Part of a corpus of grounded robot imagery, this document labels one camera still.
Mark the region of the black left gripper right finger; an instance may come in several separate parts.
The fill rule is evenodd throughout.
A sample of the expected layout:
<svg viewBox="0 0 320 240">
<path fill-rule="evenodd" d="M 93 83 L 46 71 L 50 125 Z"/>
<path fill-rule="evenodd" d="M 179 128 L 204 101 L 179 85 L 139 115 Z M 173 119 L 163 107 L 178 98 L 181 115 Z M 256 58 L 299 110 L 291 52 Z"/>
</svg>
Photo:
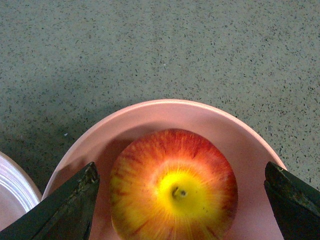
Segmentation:
<svg viewBox="0 0 320 240">
<path fill-rule="evenodd" d="M 264 189 L 285 240 L 320 238 L 320 192 L 279 165 L 268 162 Z"/>
</svg>

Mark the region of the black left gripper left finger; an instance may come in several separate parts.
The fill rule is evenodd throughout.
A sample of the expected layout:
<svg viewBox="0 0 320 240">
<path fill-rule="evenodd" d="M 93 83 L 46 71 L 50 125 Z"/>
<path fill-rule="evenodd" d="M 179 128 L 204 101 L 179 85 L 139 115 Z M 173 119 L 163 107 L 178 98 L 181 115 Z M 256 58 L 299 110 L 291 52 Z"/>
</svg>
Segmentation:
<svg viewBox="0 0 320 240">
<path fill-rule="evenodd" d="M 87 240 L 100 185 L 90 162 L 42 200 L 36 207 L 0 232 L 2 240 Z"/>
</svg>

